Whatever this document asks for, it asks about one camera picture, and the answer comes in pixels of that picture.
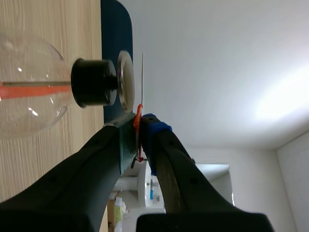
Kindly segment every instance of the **wooden table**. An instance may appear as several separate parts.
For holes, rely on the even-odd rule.
[[[2,0],[3,27],[44,38],[70,67],[80,57],[102,57],[100,0]],[[0,202],[78,151],[102,125],[103,107],[81,109],[72,104],[52,128],[30,137],[0,141]],[[107,214],[101,231],[107,231]]]

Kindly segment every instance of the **white wall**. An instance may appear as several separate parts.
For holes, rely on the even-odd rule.
[[[298,232],[309,231],[309,133],[278,150],[278,160]]]
[[[264,213],[275,231],[296,232],[276,152],[187,149],[197,163],[228,163],[235,206]]]
[[[228,202],[233,203],[232,200],[232,182],[230,173],[226,173],[212,181],[210,181],[211,185],[223,196]]]
[[[308,0],[120,2],[132,19],[135,104],[144,52],[143,112],[184,145],[275,149],[309,129]]]

